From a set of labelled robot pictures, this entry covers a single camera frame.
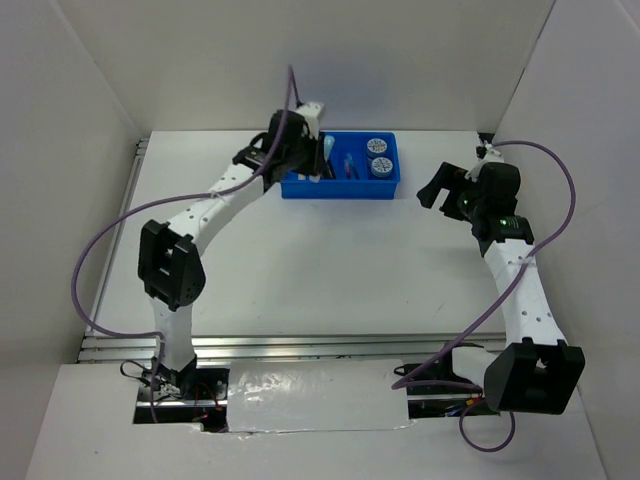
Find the light blue highlighter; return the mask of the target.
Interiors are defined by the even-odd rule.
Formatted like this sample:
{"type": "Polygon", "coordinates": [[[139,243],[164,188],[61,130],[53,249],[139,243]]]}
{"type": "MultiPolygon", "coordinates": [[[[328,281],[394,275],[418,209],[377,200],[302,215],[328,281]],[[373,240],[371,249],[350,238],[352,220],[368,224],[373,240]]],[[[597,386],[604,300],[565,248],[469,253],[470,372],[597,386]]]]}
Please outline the light blue highlighter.
{"type": "Polygon", "coordinates": [[[333,146],[335,144],[335,138],[331,135],[326,135],[324,137],[324,147],[323,147],[323,153],[324,153],[324,160],[325,160],[325,166],[329,167],[330,165],[330,154],[331,151],[333,149],[333,146]]]}

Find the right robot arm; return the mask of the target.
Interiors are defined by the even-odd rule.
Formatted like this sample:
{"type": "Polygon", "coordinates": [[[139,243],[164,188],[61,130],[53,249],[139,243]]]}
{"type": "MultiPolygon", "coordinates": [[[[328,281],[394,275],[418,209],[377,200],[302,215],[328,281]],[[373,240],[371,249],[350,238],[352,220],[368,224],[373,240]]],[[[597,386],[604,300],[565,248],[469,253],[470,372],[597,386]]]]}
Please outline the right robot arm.
{"type": "Polygon", "coordinates": [[[448,392],[469,381],[482,388],[489,408],[560,415],[585,367],[579,347],[567,343],[551,312],[533,254],[528,220],[516,214],[519,170],[500,162],[484,162],[472,171],[442,163],[417,197],[440,207],[452,219],[467,221],[503,297],[504,350],[491,354],[479,347],[456,346],[440,363],[436,379],[448,392]]]}

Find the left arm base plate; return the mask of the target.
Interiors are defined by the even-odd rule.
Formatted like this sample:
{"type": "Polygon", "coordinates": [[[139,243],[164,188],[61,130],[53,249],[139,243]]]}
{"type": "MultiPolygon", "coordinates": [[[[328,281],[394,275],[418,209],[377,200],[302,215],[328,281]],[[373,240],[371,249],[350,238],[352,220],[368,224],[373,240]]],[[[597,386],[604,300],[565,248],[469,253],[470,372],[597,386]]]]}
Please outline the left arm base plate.
{"type": "Polygon", "coordinates": [[[119,371],[138,384],[134,424],[198,424],[212,433],[228,429],[228,368],[196,369],[185,387],[160,374],[151,380],[151,369],[139,362],[124,361],[119,371]]]}

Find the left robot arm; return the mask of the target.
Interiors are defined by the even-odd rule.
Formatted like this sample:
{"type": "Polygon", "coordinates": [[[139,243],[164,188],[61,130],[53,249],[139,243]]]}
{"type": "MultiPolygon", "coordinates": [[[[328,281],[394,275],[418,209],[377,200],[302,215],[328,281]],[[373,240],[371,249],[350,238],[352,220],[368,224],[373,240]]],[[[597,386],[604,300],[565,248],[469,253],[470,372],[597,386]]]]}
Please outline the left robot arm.
{"type": "Polygon", "coordinates": [[[267,131],[240,150],[207,195],[168,221],[148,221],[141,230],[138,276],[150,298],[157,340],[152,366],[163,389],[176,399],[197,387],[192,343],[193,305],[206,274],[201,261],[214,237],[245,207],[288,173],[320,176],[326,166],[324,106],[307,102],[279,110],[267,131]]]}

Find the red gel pen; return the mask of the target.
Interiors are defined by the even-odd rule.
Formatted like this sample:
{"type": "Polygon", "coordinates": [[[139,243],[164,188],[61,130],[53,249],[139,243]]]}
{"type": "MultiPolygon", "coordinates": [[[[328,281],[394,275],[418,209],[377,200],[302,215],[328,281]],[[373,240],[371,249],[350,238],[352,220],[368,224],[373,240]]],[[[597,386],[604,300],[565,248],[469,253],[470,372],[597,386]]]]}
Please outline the red gel pen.
{"type": "Polygon", "coordinates": [[[343,165],[344,165],[344,171],[345,171],[345,178],[346,179],[351,179],[352,178],[352,156],[350,153],[347,153],[343,159],[343,165]]]}

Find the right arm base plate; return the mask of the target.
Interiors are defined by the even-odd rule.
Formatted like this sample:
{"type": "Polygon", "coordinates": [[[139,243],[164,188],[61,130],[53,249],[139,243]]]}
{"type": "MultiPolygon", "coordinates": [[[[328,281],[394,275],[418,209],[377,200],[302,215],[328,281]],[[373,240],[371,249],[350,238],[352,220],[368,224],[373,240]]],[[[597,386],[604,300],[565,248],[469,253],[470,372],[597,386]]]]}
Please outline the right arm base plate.
{"type": "Polygon", "coordinates": [[[453,372],[451,356],[436,361],[406,388],[410,419],[459,417],[483,398],[481,390],[453,372]]]}

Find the blue gel pen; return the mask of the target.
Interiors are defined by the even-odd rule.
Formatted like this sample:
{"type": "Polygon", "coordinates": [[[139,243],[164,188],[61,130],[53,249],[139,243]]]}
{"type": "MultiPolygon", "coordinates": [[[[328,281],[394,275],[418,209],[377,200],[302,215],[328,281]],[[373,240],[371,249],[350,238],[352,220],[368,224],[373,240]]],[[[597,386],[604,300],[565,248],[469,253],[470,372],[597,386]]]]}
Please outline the blue gel pen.
{"type": "Polygon", "coordinates": [[[347,160],[349,164],[349,177],[355,180],[359,180],[360,179],[359,172],[357,170],[356,163],[351,153],[347,155],[347,160]]]}

